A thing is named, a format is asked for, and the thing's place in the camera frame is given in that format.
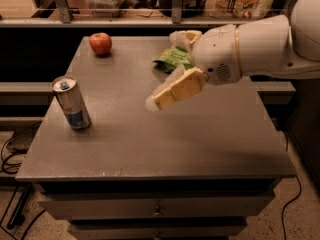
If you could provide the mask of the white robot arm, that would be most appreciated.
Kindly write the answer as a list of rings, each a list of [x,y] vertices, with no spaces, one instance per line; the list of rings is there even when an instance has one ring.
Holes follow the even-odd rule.
[[[146,108],[159,111],[200,93],[205,84],[236,83],[244,76],[319,78],[319,11],[320,0],[297,0],[289,17],[171,33],[171,44],[188,52],[193,67],[176,67],[146,99]]]

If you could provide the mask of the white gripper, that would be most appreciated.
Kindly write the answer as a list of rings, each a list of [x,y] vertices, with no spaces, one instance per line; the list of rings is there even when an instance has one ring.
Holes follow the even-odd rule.
[[[235,25],[213,28],[203,35],[197,30],[175,31],[169,41],[187,52],[192,50],[191,57],[198,68],[177,67],[145,100],[149,111],[163,110],[200,93],[207,79],[213,85],[240,80]]]

